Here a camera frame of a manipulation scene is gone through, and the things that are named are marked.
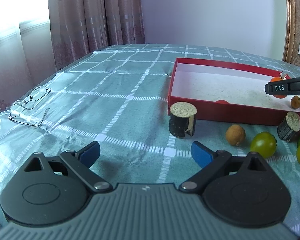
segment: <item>eyeglasses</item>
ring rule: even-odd
[[[26,124],[26,125],[31,125],[31,126],[41,125],[43,122],[43,119],[47,115],[49,108],[47,108],[44,111],[43,117],[41,119],[36,118],[36,117],[31,117],[31,116],[26,117],[27,121],[29,121],[29,122],[31,122],[31,120],[33,120],[33,119],[37,120],[38,122],[36,122],[36,123],[26,123],[26,122],[18,121],[15,118],[17,116],[20,116],[20,114],[24,110],[31,110],[31,109],[35,108],[50,92],[51,92],[50,88],[47,89],[44,86],[36,87],[34,90],[32,90],[30,96],[28,96],[24,100],[17,100],[11,105],[10,115],[8,118],[12,121]]]

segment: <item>orange tomato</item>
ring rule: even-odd
[[[280,78],[280,77],[274,77],[274,78],[272,78],[271,80],[270,80],[270,82],[275,82],[275,81],[279,81],[279,80],[283,80],[282,78]],[[287,96],[279,96],[279,95],[273,95],[275,98],[286,98]]]
[[[229,104],[229,102],[225,100],[218,100],[216,103]]]

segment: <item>sheer white curtain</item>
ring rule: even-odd
[[[0,0],[0,108],[56,71],[48,0]]]

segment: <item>curtain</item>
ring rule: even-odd
[[[0,109],[56,71],[48,0],[0,0]]]
[[[48,0],[57,69],[108,45],[145,43],[140,0]]]

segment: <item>gold picture frame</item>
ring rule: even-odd
[[[291,63],[296,35],[296,0],[287,0],[287,32],[283,61]]]

